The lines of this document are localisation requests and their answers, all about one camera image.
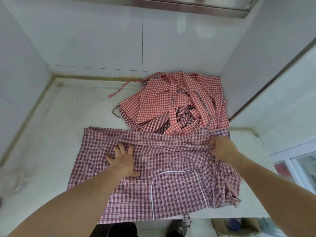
person's left hand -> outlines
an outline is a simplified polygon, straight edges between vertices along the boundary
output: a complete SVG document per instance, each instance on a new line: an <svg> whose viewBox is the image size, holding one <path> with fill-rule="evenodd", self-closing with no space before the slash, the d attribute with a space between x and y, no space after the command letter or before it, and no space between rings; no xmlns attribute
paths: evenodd
<svg viewBox="0 0 316 237"><path fill-rule="evenodd" d="M118 147L115 146L115 159L112 159L110 155L106 156L107 161L110 163L110 167L119 171L122 177L137 177L140 176L140 172L134 170L133 160L133 145L128 146L127 153L125 152L123 143L119 143Z"/></svg>

maroon checkered fabric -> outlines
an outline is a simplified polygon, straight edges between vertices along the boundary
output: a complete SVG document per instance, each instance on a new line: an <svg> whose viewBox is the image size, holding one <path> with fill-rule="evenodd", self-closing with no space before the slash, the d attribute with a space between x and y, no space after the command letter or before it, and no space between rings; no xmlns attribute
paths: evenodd
<svg viewBox="0 0 316 237"><path fill-rule="evenodd" d="M144 221L181 215L205 207L235 205L241 177L210 155L207 141L229 135L228 129L199 128L189 135L162 135L89 127L68 189L105 170L105 155L115 156L119 142L134 144L134 169L141 175L124 178L113 192L99 223Z"/></svg>
<svg viewBox="0 0 316 237"><path fill-rule="evenodd" d="M145 123L146 132L157 132L157 125L165 123L161 123L161 118L165 119L166 115L169 127L165 134L181 135L189 134L199 127L217 130L229 126L219 77L180 71L156 73L147 79L131 82L140 82L143 88L119 106L124 112L123 118L133 130L145 132L142 129ZM187 106L192 108L186 108L186 112L179 118L177 109Z"/></svg>

shoe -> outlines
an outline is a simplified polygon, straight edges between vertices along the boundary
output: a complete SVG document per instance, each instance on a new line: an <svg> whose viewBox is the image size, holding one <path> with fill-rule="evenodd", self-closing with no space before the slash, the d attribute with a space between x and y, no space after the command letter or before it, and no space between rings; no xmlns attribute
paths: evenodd
<svg viewBox="0 0 316 237"><path fill-rule="evenodd" d="M186 223L183 220L172 220L166 229L166 237L170 235L173 231L178 232L181 236L186 234Z"/></svg>

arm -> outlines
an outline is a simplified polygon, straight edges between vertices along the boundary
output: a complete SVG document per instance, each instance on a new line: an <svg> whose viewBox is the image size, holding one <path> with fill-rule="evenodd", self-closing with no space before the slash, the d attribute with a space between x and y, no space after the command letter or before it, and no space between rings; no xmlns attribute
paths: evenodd
<svg viewBox="0 0 316 237"><path fill-rule="evenodd" d="M236 169L288 237L315 234L316 195L248 159L227 137L213 137L209 145L215 146L212 155Z"/></svg>
<svg viewBox="0 0 316 237"><path fill-rule="evenodd" d="M26 218L8 237L82 236L89 237L119 182L134 171L133 147L125 153L122 143L114 147L115 159L105 171L56 196Z"/></svg>

person's left arm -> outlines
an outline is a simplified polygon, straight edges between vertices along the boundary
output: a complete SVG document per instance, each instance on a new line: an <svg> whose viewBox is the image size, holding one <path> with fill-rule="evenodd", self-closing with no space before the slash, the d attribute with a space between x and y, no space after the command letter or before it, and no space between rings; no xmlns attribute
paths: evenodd
<svg viewBox="0 0 316 237"><path fill-rule="evenodd" d="M124 177L137 177L133 147L125 153L122 143L114 147L115 159L98 175L56 196L26 218L8 237L89 237L103 214L114 189Z"/></svg>

